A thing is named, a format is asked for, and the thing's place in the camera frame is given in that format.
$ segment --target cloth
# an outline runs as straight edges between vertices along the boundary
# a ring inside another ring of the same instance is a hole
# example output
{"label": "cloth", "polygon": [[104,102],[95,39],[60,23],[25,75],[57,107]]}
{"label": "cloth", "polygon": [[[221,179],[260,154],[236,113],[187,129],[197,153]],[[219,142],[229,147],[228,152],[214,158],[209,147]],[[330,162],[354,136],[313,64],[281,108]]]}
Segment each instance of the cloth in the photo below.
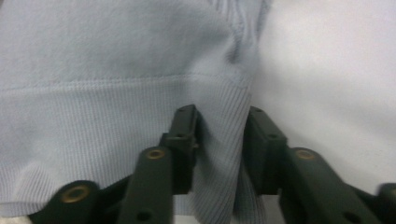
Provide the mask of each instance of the cloth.
{"label": "cloth", "polygon": [[[274,0],[252,103],[348,184],[396,182],[396,1]],[[281,224],[265,196],[268,223]]]}
{"label": "cloth", "polygon": [[[261,208],[237,182],[265,9],[259,0],[4,1],[0,216],[32,214],[75,180],[105,188],[131,174],[189,104],[205,135],[176,214],[229,223],[236,194]],[[262,209],[236,208],[237,219],[264,222]]]}
{"label": "cloth", "polygon": [[[199,224],[192,216],[175,216],[176,224]],[[0,224],[32,224],[27,217],[0,217]]]}

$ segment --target striped fabric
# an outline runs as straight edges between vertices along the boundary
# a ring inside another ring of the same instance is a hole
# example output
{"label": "striped fabric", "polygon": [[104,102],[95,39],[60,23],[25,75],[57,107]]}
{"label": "striped fabric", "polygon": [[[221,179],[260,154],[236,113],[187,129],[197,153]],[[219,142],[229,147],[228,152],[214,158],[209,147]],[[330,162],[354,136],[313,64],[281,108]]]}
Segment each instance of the striped fabric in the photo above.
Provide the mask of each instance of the striped fabric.
{"label": "striped fabric", "polygon": [[195,104],[204,142],[176,214],[263,223],[240,160],[264,9],[259,0],[6,0],[0,216],[34,213],[75,180],[105,188],[129,175],[175,109]]}

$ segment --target black plastic part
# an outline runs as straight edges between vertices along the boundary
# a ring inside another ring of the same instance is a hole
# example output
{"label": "black plastic part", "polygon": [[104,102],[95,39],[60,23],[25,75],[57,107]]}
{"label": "black plastic part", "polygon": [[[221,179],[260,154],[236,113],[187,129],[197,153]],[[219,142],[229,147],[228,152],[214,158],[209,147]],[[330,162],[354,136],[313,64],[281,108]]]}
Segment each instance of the black plastic part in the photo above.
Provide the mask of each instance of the black plastic part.
{"label": "black plastic part", "polygon": [[282,189],[279,198],[280,209],[282,210],[283,218],[288,224],[305,224],[307,223],[307,214],[303,205],[297,198],[297,195],[292,188]]}
{"label": "black plastic part", "polygon": [[181,107],[175,113],[169,133],[165,133],[160,142],[160,146],[172,150],[174,194],[187,194],[191,189],[195,149],[198,146],[195,138],[197,120],[195,105]]}
{"label": "black plastic part", "polygon": [[117,223],[172,223],[171,151],[166,147],[144,150],[131,178]]}
{"label": "black plastic part", "polygon": [[375,198],[375,211],[385,224],[396,224],[396,184],[388,183],[380,187]]}
{"label": "black plastic part", "polygon": [[121,201],[125,196],[125,191],[130,179],[132,179],[132,175],[129,175],[100,191],[98,203],[101,208],[100,211],[102,216],[99,223],[115,223],[120,212]]}
{"label": "black plastic part", "polygon": [[286,147],[285,135],[259,108],[250,108],[244,136],[243,157],[247,173],[258,194],[277,194],[279,163]]}
{"label": "black plastic part", "polygon": [[75,181],[58,190],[45,208],[29,218],[35,224],[97,223],[98,192],[91,181]]}
{"label": "black plastic part", "polygon": [[371,195],[361,189],[357,189],[353,186],[350,186],[350,188],[355,192],[355,194],[361,199],[362,202],[366,204],[368,208],[370,208],[373,211],[373,207],[375,206],[375,196]]}
{"label": "black plastic part", "polygon": [[295,190],[308,223],[380,223],[315,151],[287,148],[284,160],[284,183]]}

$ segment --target white background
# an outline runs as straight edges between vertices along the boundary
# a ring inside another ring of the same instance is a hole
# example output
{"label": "white background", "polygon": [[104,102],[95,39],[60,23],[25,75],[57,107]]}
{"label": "white background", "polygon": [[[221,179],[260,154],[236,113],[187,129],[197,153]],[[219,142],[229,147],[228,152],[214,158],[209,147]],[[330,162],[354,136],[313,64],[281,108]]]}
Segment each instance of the white background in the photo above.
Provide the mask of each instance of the white background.
{"label": "white background", "polygon": [[274,0],[261,52],[253,104],[291,147],[370,193],[396,182],[396,1]]}

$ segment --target brass screw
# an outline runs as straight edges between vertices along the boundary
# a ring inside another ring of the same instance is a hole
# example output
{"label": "brass screw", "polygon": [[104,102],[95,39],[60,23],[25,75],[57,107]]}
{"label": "brass screw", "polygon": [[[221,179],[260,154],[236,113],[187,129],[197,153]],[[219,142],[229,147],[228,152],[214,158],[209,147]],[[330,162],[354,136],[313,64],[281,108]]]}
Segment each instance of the brass screw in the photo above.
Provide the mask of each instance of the brass screw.
{"label": "brass screw", "polygon": [[307,150],[297,150],[296,155],[298,158],[303,159],[303,160],[314,160],[315,155],[312,154],[312,152],[307,151]]}
{"label": "brass screw", "polygon": [[89,194],[90,189],[85,185],[80,185],[68,189],[65,193],[62,194],[61,200],[64,203],[76,203],[87,197]]}
{"label": "brass screw", "polygon": [[147,157],[151,160],[158,160],[164,156],[165,156],[165,152],[160,149],[151,150],[147,155]]}

